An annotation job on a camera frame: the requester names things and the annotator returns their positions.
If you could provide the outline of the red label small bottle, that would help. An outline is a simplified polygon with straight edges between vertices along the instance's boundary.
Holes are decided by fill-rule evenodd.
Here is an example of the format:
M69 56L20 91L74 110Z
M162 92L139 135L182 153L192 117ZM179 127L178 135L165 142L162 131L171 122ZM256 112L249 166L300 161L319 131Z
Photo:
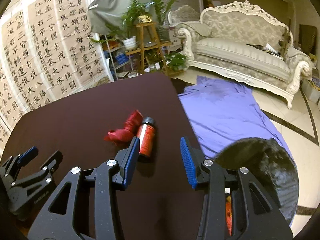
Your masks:
M137 137L140 140L139 154L144 157L151 157L153 140L155 137L155 121L152 117L146 116L137 132Z

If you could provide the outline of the ornate white sofa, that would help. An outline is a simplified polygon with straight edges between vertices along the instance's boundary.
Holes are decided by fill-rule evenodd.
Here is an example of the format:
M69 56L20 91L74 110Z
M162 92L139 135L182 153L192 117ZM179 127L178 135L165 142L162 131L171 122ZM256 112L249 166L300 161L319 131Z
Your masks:
M293 46L288 26L249 1L206 8L198 21L180 22L188 67L265 89L292 107L302 79L312 77L313 63Z

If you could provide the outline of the metal shelf rack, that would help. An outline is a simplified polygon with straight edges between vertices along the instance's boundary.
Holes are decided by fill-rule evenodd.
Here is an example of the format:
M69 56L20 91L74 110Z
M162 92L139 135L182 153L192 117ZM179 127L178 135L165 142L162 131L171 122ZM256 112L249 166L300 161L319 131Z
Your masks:
M101 38L105 40L102 43L102 48L114 80L128 78L129 73L133 71L133 64L125 53L124 45L114 38L107 39L105 35L102 35Z

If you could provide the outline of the white potted green plant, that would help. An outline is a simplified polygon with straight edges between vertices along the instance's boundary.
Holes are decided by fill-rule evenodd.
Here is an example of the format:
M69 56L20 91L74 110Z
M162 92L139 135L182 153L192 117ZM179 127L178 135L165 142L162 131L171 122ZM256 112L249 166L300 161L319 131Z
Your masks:
M139 16L148 16L149 3L142 3L140 0L131 0L130 5L121 16L121 22L112 24L109 20L105 25L118 40L121 40L127 51L136 48L136 37L133 35L133 29L138 22Z

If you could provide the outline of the orange foam fruit net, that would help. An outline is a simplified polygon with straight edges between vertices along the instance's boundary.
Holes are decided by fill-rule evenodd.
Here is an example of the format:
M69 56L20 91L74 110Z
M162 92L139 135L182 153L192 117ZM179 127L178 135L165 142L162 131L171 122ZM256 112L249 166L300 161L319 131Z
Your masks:
M228 196L226 197L226 224L227 224L227 229L228 233L231 236L232 235L232 206L231 206L231 197Z

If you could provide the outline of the black trash bag bin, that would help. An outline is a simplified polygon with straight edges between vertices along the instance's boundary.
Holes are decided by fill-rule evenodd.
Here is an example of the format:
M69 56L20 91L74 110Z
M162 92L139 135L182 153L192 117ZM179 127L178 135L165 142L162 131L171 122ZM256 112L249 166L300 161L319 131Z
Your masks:
M287 150L273 138L244 138L225 147L215 162L228 170L246 167L259 180L290 224L298 206L299 180Z

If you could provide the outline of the calligraphy paper scrolls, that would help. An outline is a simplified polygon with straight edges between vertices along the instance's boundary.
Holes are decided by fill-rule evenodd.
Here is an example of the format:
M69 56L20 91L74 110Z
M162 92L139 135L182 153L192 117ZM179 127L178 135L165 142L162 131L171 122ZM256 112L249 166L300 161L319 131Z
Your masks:
M1 17L1 148L26 113L113 77L94 0L19 0Z

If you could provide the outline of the small floor plant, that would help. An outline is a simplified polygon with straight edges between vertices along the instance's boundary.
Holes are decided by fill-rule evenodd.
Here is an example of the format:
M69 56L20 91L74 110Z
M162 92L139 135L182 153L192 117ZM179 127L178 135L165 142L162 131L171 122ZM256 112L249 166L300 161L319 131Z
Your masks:
M172 51L165 55L165 59L170 70L178 72L186 68L185 62L187 57L181 53Z

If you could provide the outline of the grey hanging sheet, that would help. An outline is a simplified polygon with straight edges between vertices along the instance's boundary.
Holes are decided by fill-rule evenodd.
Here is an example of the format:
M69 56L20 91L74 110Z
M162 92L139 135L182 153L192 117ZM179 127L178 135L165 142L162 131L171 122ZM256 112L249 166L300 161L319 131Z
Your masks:
M99 34L108 34L106 24L122 25L122 14L125 13L132 0L93 0L88 6L88 16L92 31Z

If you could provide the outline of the tall dark potted plant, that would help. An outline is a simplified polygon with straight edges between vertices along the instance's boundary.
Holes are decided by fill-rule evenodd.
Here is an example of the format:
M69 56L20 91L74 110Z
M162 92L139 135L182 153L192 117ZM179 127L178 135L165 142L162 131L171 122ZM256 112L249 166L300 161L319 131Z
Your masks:
M161 42L170 41L169 28L165 26L167 14L176 0L170 0L165 3L163 0L150 0L150 5L154 7L158 25L156 27L157 34Z

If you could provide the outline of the purple cloth on floor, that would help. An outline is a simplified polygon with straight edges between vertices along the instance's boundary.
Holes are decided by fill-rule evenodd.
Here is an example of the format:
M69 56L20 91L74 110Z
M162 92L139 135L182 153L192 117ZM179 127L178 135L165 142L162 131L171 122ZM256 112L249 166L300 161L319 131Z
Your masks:
M215 161L225 147L240 139L273 138L293 159L283 136L247 86L198 76L197 84L185 87L178 98L206 158Z

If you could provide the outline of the wooden plant stand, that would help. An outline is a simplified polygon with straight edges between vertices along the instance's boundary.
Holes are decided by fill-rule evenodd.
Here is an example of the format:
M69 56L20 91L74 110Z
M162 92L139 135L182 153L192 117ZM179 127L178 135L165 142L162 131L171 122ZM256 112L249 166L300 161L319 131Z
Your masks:
M170 41L162 42L159 39L159 36L156 31L156 23L137 23L136 24L137 37L136 40L138 42L138 46L134 49L125 51L127 56L139 54L140 61L138 63L138 75L143 75L145 70L145 61L146 61L146 52L149 50L156 50L156 54L161 57L163 62L162 72L165 75L168 74L168 65L164 57L163 48L171 45ZM151 45L145 45L144 43L144 33L145 31L148 33L151 38Z

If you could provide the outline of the dark red ribbon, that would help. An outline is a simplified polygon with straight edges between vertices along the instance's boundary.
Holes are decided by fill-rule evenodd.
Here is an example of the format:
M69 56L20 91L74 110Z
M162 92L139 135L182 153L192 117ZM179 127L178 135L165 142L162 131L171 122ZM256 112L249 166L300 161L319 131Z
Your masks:
M139 110L133 111L124 122L122 128L109 130L104 137L104 141L113 142L115 145L124 145L133 139L137 134L138 128L143 121L143 116Z

